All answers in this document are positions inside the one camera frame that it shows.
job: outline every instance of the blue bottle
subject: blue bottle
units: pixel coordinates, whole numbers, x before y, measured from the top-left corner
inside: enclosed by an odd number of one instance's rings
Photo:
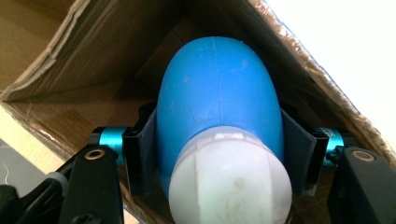
[[[280,109],[244,43],[205,37],[177,52],[158,99],[157,152],[176,223],[285,221],[291,187]]]

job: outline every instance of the wooden surface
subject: wooden surface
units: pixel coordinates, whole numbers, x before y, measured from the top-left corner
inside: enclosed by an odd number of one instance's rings
[[[0,138],[44,174],[55,171],[64,161],[27,132],[0,106]],[[125,224],[139,223],[124,210]]]

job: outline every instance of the brown cardboard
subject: brown cardboard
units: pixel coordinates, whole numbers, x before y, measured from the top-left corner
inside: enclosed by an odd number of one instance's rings
[[[15,30],[31,27],[30,19],[48,12],[57,15],[53,18],[58,18],[58,25],[43,32],[45,38],[27,38],[29,48],[37,44],[29,54],[21,50],[16,51],[21,56],[9,55],[14,48],[21,49],[12,37],[1,43],[1,60],[9,60],[10,66],[0,65],[4,90],[0,97],[21,125],[64,159],[84,147],[97,126],[134,125],[137,108],[156,99],[164,70],[181,46],[201,36],[224,35],[244,41],[259,54],[279,101],[297,107],[303,120],[314,127],[346,128],[362,147],[396,164],[386,140],[263,1],[76,0],[72,6],[62,5],[69,6],[67,15],[62,14],[64,7],[54,9],[51,3],[16,1],[21,6],[9,6],[11,11],[32,4],[44,8],[23,12],[26,19],[14,24]],[[58,15],[64,15],[62,24]],[[148,197],[131,197],[122,167],[120,174],[124,202],[133,215],[145,223],[172,222],[158,184]],[[329,222],[323,203],[332,179],[332,172],[328,174],[319,196],[293,199],[295,217],[300,218],[292,221]]]

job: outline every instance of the white background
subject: white background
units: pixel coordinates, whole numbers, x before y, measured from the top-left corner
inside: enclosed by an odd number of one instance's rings
[[[266,2],[396,151],[395,3]]]

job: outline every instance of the bottle cap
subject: bottle cap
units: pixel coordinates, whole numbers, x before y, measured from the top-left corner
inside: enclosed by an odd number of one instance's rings
[[[289,176],[256,136],[220,126],[194,136],[172,174],[169,204],[176,223],[284,223]]]

